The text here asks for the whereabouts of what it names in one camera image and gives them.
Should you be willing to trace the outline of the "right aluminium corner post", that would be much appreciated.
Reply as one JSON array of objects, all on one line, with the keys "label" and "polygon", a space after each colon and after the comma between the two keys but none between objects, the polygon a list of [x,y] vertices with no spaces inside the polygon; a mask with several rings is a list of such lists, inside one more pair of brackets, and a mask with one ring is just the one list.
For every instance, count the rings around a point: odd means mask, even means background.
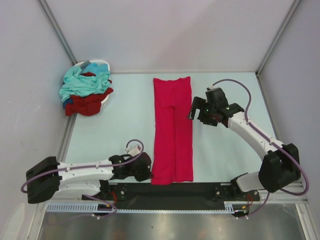
[{"label": "right aluminium corner post", "polygon": [[303,3],[303,0],[294,0],[287,13],[285,14],[284,19],[282,20],[278,30],[275,33],[275,36],[273,37],[271,44],[269,45],[266,53],[264,54],[257,70],[255,71],[255,75],[257,78],[260,77],[261,73],[263,72],[266,64],[268,63],[270,57],[272,56],[273,52],[275,51],[277,45],[279,44],[280,40],[284,36],[287,28],[289,27],[290,23],[292,22],[295,14],[297,13],[300,5]]}]

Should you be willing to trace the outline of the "white laundry basket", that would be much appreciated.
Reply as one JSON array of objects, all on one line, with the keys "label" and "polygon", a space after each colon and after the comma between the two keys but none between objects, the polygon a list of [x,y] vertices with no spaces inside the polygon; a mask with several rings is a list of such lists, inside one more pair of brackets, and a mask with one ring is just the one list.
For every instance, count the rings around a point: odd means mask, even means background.
[{"label": "white laundry basket", "polygon": [[[108,71],[110,71],[110,64],[109,64],[107,61],[105,61],[105,60],[97,59],[97,60],[90,60],[90,62],[93,63],[93,64],[96,64],[96,65],[98,65],[98,66],[105,66],[106,69],[107,69]],[[82,66],[84,63],[85,63],[85,61],[78,62],[78,63],[76,63],[74,66]],[[101,110],[107,107],[109,97],[110,97],[110,96],[107,95],[107,96],[101,101],[101,107],[100,107]]]}]

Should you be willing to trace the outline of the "aluminium corner post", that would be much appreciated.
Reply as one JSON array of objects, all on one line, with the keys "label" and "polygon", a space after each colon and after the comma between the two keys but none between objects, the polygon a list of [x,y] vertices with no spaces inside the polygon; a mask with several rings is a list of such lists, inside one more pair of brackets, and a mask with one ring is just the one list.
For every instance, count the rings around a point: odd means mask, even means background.
[{"label": "aluminium corner post", "polygon": [[52,12],[48,2],[46,0],[37,0],[37,3],[42,10],[45,18],[47,19],[51,29],[53,30],[55,36],[57,37],[62,49],[66,53],[69,61],[71,62],[72,65],[75,65],[77,63],[76,57],[68,44],[68,41],[58,23],[56,20],[54,13]]},{"label": "aluminium corner post", "polygon": [[275,36],[273,37],[271,44],[269,45],[266,53],[264,54],[257,70],[255,71],[255,75],[257,78],[260,77],[261,73],[263,72],[266,64],[268,63],[270,57],[272,56],[273,52],[275,51],[277,45],[279,44],[280,40],[284,36],[287,28],[289,27],[290,23],[292,22],[295,14],[297,13],[300,5],[303,3],[303,0],[294,0],[287,13],[285,14],[284,19],[282,20],[278,30],[275,33]]}]

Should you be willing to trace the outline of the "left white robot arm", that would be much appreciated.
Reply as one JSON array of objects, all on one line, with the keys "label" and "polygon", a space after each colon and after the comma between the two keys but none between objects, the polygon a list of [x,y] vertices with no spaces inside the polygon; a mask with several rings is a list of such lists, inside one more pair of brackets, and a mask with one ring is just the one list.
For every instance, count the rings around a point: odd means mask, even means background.
[{"label": "left white robot arm", "polygon": [[21,191],[29,204],[54,198],[105,200],[110,196],[110,180],[134,177],[143,182],[152,177],[151,158],[139,145],[126,149],[122,155],[90,163],[65,163],[49,156],[29,169]]}]

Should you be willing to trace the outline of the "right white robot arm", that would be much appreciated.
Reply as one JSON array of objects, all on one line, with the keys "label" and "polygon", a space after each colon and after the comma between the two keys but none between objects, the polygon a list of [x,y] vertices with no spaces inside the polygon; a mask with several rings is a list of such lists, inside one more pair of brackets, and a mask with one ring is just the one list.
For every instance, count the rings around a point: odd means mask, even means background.
[{"label": "right white robot arm", "polygon": [[300,179],[299,151],[294,144],[284,144],[267,135],[239,104],[228,103],[221,88],[208,88],[205,95],[205,98],[193,98],[188,119],[198,119],[214,127],[223,124],[238,134],[262,160],[259,171],[231,180],[230,194],[235,200],[242,201],[253,190],[274,193]]}]

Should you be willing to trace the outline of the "dark red t shirt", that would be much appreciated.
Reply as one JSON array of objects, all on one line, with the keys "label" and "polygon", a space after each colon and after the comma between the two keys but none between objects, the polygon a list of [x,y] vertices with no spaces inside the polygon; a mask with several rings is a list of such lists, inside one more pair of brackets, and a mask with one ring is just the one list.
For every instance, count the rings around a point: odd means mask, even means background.
[{"label": "dark red t shirt", "polygon": [[110,95],[114,92],[114,90],[111,88],[111,84],[109,88],[101,94],[90,94],[85,97],[71,95],[70,98],[73,99],[73,104],[68,104],[66,106],[65,115],[72,116],[73,114],[80,114],[89,117],[98,114],[101,111],[101,101],[107,95]]}]

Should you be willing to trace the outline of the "left aluminium corner post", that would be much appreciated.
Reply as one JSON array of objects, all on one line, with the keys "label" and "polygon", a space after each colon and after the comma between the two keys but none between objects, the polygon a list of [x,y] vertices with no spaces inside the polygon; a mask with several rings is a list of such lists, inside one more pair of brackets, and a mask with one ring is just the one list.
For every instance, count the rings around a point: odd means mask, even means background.
[{"label": "left aluminium corner post", "polygon": [[66,53],[69,61],[71,62],[72,65],[75,65],[77,63],[76,57],[68,44],[68,41],[58,23],[56,20],[54,13],[52,12],[48,2],[46,0],[37,0],[37,3],[42,10],[45,18],[47,19],[51,29],[53,30],[55,36],[57,37],[62,49]]}]

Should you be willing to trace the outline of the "teal t shirt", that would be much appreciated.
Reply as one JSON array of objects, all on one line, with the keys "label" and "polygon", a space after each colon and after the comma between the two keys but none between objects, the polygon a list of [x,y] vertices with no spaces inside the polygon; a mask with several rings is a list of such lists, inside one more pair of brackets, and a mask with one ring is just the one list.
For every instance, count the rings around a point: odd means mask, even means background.
[{"label": "teal t shirt", "polygon": [[63,77],[59,90],[61,101],[71,95],[87,97],[91,94],[103,94],[111,85],[110,71],[104,65],[89,63],[85,67],[72,66]]}]

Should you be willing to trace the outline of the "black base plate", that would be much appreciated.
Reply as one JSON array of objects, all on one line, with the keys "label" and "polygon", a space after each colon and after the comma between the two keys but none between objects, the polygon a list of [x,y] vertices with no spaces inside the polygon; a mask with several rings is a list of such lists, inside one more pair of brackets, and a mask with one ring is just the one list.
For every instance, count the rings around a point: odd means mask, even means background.
[{"label": "black base plate", "polygon": [[229,182],[172,183],[109,183],[102,181],[94,198],[115,200],[120,210],[133,211],[213,211],[223,210],[224,202],[257,203],[257,190],[241,192]]}]

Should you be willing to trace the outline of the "pink red t shirt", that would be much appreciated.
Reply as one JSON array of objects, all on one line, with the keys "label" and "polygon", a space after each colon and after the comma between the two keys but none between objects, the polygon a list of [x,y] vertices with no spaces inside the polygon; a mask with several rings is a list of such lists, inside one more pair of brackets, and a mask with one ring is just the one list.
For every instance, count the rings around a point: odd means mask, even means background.
[{"label": "pink red t shirt", "polygon": [[192,182],[193,123],[191,78],[154,78],[155,138],[153,185]]}]

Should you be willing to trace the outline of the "navy blue t shirt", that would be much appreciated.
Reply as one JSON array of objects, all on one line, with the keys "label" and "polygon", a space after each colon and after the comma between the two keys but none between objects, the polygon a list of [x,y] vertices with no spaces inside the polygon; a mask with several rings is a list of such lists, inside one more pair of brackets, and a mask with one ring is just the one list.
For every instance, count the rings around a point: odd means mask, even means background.
[{"label": "navy blue t shirt", "polygon": [[65,109],[68,104],[71,104],[71,105],[73,104],[73,99],[72,98],[68,98],[62,103],[63,109]]}]

